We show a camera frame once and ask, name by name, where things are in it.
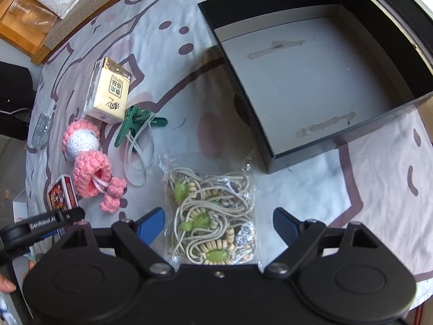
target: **clear glass jar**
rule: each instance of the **clear glass jar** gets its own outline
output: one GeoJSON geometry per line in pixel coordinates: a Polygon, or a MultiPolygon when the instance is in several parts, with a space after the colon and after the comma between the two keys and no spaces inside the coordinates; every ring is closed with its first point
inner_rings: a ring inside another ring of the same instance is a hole
{"type": "Polygon", "coordinates": [[[44,33],[48,33],[57,21],[57,16],[49,10],[20,0],[14,0],[8,12],[17,15],[23,23],[31,25],[44,33]]]}

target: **open cardboard box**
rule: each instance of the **open cardboard box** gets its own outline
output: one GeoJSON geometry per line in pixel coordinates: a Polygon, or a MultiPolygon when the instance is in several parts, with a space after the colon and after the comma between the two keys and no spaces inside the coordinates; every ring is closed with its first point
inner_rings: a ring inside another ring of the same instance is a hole
{"type": "MultiPolygon", "coordinates": [[[[413,0],[199,6],[269,172],[369,133],[432,95],[433,22],[413,0]]],[[[426,122],[431,134],[433,116],[426,122]]]]}

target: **pink crochet toy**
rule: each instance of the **pink crochet toy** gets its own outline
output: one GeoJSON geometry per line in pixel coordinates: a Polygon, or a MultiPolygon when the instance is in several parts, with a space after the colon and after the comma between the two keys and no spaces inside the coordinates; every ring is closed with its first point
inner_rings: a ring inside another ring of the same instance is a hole
{"type": "Polygon", "coordinates": [[[64,132],[61,149],[67,160],[75,161],[72,177],[77,193],[83,198],[104,193],[99,206],[102,211],[114,214],[127,183],[111,176],[111,163],[99,151],[98,127],[86,119],[75,119],[64,132]]]}

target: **transparent plastic object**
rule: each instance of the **transparent plastic object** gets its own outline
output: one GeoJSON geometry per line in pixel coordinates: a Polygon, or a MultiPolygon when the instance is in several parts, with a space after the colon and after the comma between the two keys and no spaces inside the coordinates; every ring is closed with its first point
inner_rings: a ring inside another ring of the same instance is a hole
{"type": "Polygon", "coordinates": [[[49,10],[20,0],[14,0],[8,12],[17,15],[23,23],[31,25],[44,33],[48,33],[57,21],[57,16],[49,10]]]}
{"type": "Polygon", "coordinates": [[[53,121],[51,120],[51,117],[45,113],[42,113],[39,116],[38,123],[36,124],[36,128],[32,137],[32,145],[38,152],[46,148],[52,126],[53,121]]]}

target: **triangular cutout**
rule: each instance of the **triangular cutout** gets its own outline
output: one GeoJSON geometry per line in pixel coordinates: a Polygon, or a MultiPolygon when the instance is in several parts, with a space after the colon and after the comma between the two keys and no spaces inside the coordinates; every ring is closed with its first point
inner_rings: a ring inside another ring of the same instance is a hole
{"type": "Polygon", "coordinates": [[[363,230],[356,230],[353,235],[352,246],[362,248],[377,248],[377,244],[372,241],[363,230]]]}
{"type": "Polygon", "coordinates": [[[84,230],[78,229],[61,248],[69,249],[85,246],[87,246],[86,233],[84,232],[84,230]]]}

